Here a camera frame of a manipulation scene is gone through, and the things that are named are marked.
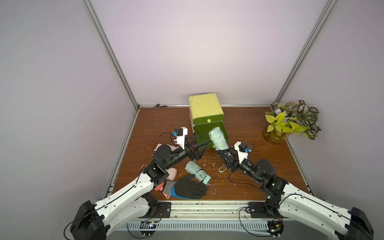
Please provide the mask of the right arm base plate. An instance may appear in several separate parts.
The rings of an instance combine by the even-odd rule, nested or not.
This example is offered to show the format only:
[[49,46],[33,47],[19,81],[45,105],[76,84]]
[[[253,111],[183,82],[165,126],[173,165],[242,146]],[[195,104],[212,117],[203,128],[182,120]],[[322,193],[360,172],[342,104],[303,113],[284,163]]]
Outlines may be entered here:
[[251,218],[280,219],[282,217],[276,205],[266,202],[248,202],[246,212],[251,215]]

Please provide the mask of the small circuit board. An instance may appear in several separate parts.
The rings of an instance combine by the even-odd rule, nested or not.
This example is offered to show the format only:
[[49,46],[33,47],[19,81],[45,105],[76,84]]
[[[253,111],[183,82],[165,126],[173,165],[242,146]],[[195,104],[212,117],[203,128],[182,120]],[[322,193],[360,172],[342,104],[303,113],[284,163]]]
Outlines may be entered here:
[[149,238],[151,237],[157,230],[158,222],[155,221],[142,221],[140,223],[140,233],[142,237]]
[[282,219],[273,219],[271,221],[268,221],[268,230],[267,232],[273,237],[280,238],[282,233],[284,232],[284,222]]

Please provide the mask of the right small circuit board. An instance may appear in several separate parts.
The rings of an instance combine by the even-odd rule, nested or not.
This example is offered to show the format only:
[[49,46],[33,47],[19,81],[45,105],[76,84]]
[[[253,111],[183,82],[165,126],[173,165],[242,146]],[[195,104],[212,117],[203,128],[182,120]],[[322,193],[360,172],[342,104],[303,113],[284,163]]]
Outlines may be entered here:
[[268,230],[267,232],[273,237],[280,238],[282,233],[284,232],[284,222],[282,219],[273,219],[271,221],[268,221]]

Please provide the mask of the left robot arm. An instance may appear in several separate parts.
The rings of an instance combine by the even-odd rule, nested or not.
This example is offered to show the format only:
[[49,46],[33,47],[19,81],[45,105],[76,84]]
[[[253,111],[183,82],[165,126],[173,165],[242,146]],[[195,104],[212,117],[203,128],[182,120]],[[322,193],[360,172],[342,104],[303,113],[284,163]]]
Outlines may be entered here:
[[197,136],[181,137],[184,143],[172,150],[160,145],[153,153],[153,160],[139,175],[114,194],[95,203],[86,201],[64,229],[75,240],[105,240],[114,231],[141,217],[156,214],[158,200],[150,192],[169,176],[168,170],[184,159],[200,160],[209,143],[197,144]]

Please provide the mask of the aluminium front rail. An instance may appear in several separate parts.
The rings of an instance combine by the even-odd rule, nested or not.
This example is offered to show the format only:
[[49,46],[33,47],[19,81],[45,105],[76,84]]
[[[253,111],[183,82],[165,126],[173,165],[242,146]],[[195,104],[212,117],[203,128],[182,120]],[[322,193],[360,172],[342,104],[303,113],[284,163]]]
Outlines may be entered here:
[[268,221],[272,218],[251,218],[246,212],[248,202],[262,201],[159,201],[171,202],[171,217],[141,219],[135,218],[118,228],[141,234],[142,221],[158,222],[156,233],[161,231],[249,231],[256,235],[267,236]]

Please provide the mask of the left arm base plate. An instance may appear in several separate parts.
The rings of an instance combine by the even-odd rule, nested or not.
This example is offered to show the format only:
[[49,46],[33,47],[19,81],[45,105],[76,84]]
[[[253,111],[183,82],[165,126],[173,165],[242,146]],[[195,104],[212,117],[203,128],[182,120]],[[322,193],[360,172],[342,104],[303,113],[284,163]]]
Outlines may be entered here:
[[171,217],[172,203],[171,202],[158,202],[156,205],[151,206],[149,211],[141,217],[141,219],[151,218],[165,218]]

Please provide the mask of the green artificial plant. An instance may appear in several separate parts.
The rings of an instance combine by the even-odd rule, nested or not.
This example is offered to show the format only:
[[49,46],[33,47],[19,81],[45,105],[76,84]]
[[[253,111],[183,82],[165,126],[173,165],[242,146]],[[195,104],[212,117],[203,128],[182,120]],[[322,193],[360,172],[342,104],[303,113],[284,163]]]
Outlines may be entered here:
[[309,107],[305,101],[288,102],[285,105],[275,103],[272,110],[265,112],[268,132],[273,129],[279,133],[291,133],[291,135],[304,135],[309,140],[314,140],[321,131],[318,126],[319,110]]

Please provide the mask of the black blue work glove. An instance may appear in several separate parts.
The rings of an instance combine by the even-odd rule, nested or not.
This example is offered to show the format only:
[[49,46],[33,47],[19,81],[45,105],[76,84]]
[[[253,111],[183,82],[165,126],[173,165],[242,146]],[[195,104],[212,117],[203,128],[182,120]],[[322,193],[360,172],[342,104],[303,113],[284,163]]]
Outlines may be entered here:
[[162,193],[183,200],[199,200],[206,196],[208,188],[201,182],[193,179],[195,175],[188,175],[177,182],[167,180]]

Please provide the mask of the dark green top drawer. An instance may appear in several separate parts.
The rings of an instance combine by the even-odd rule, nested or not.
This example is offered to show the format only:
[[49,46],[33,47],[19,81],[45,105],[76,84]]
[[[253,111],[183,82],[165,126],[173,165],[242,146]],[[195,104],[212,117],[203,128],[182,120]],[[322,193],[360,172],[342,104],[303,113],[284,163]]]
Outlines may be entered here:
[[218,115],[198,115],[192,118],[193,125],[204,125],[204,124],[210,124],[215,122],[221,122],[225,118],[224,114],[218,114]]

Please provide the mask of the amber glass plant vase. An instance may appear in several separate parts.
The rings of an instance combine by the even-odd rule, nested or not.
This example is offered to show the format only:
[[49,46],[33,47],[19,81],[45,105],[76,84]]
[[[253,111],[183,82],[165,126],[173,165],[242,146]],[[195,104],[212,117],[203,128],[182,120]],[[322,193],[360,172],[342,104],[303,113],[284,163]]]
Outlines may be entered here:
[[273,145],[279,145],[283,143],[291,135],[291,133],[279,133],[275,129],[268,132],[268,129],[269,129],[269,125],[265,127],[263,131],[263,137],[268,143]]

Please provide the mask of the dark green drawer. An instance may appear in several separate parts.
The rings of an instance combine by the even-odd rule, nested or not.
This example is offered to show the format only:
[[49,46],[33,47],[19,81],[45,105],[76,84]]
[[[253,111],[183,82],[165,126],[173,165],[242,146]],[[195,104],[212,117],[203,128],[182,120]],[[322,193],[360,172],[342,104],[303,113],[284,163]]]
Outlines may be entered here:
[[214,144],[209,137],[209,131],[211,131],[215,127],[219,127],[221,129],[227,144],[229,144],[230,139],[223,122],[214,122],[214,123],[193,126],[194,135],[199,137],[197,140],[197,143],[201,144],[201,143],[208,142],[209,143],[208,149],[212,149]]
[[225,118],[224,114],[218,114],[218,115],[198,115],[192,118],[193,125],[204,125],[204,124],[210,124],[215,122],[221,122]]

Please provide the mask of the left small circuit board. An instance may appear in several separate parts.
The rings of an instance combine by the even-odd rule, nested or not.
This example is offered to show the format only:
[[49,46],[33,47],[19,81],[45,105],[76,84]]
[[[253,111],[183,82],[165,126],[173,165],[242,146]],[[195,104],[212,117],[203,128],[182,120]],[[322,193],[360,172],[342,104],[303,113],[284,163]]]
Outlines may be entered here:
[[149,238],[151,237],[157,230],[158,222],[155,221],[142,221],[140,223],[140,233],[142,237]]

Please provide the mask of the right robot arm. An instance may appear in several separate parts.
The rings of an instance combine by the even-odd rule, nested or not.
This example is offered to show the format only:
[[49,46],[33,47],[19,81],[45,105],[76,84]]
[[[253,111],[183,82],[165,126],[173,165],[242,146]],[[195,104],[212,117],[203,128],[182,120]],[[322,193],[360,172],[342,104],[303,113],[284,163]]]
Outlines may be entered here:
[[253,164],[248,153],[219,150],[218,155],[232,172],[241,171],[267,196],[266,211],[311,227],[332,240],[372,240],[373,227],[364,211],[338,207],[316,198],[280,178],[266,159]]

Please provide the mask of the pink plastic scoop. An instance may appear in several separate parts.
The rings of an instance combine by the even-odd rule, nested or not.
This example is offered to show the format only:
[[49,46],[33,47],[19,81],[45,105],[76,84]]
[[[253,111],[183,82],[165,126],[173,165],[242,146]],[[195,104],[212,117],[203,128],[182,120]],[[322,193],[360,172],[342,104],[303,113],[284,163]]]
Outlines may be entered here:
[[162,192],[164,190],[164,185],[165,183],[161,183],[160,185],[158,185],[157,187],[155,187],[155,191],[160,191]]

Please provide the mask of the green pink drawer cabinet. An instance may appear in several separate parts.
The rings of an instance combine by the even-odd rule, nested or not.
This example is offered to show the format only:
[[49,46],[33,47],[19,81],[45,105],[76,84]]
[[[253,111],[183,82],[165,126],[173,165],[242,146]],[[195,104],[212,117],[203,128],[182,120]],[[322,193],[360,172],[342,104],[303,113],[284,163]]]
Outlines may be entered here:
[[192,123],[192,118],[195,116],[224,114],[218,96],[215,93],[190,96],[189,110],[192,129],[195,126]]

